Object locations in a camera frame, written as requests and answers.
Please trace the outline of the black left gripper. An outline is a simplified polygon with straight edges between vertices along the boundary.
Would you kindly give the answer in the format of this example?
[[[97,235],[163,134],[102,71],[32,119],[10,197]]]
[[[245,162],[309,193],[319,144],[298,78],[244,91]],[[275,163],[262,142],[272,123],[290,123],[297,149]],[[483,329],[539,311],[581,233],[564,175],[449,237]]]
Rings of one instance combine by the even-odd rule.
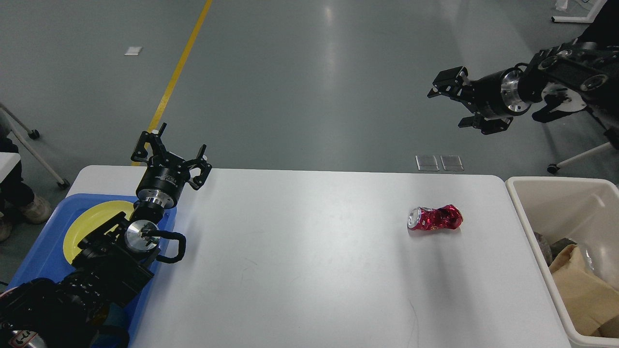
[[[198,191],[206,184],[213,167],[207,161],[207,145],[201,145],[195,158],[169,168],[169,154],[161,139],[166,126],[164,122],[158,130],[143,131],[133,149],[131,161],[135,165],[146,165],[135,191],[137,198],[172,209],[177,206],[184,185]]]

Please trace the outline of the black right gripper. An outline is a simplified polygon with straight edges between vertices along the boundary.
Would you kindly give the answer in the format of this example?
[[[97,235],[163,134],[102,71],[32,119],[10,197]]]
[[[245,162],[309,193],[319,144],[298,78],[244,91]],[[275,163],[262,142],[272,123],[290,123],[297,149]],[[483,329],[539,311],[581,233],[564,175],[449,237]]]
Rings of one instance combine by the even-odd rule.
[[[439,72],[427,93],[428,98],[446,96],[453,101],[469,101],[472,116],[463,117],[458,128],[474,128],[488,136],[508,130],[513,117],[528,112],[532,103],[519,93],[522,69],[505,69],[477,80],[468,77],[464,66]]]

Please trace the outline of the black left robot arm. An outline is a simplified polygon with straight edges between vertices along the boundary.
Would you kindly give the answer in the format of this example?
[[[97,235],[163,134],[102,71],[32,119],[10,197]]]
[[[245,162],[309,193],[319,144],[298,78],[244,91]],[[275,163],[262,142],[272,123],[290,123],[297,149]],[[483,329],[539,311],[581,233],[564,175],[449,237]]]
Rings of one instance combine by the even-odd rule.
[[[201,145],[185,160],[166,150],[157,131],[141,133],[131,160],[146,164],[130,215],[117,212],[77,243],[74,270],[63,280],[39,277],[1,295],[3,348],[94,348],[104,335],[117,348],[130,345],[130,330],[106,324],[111,304],[124,308],[153,279],[150,265],[174,264],[186,253],[186,236],[158,224],[177,206],[185,185],[199,190],[212,170]]]

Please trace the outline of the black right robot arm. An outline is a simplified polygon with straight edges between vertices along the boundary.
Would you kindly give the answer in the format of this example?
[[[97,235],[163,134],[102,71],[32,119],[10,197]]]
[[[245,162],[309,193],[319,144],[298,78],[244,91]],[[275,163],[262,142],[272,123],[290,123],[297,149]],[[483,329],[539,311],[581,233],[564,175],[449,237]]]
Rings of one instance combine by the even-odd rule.
[[[513,119],[532,114],[548,123],[579,112],[589,112],[604,128],[604,136],[618,148],[618,46],[593,42],[564,43],[536,53],[531,61],[471,80],[458,66],[438,73],[427,97],[448,97],[469,112],[458,123],[484,135],[506,131]]]

